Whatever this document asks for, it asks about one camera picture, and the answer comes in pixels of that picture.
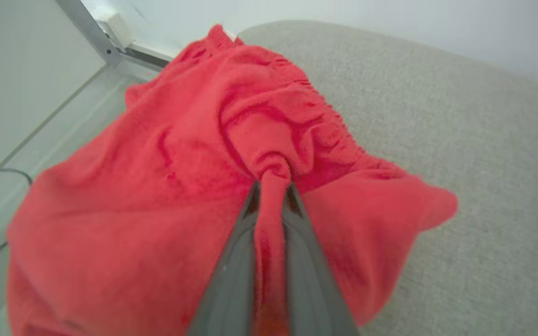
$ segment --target red garment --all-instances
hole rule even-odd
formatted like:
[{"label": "red garment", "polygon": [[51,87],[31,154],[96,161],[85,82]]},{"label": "red garment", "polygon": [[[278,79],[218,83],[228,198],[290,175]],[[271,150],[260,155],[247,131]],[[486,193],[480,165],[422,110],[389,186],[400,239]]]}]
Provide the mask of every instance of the red garment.
[{"label": "red garment", "polygon": [[189,45],[126,112],[36,179],[9,228],[16,336],[184,334],[255,179],[256,333],[287,334],[286,187],[302,194],[361,325],[384,305],[415,236],[457,201],[356,145],[283,56],[221,27]]}]

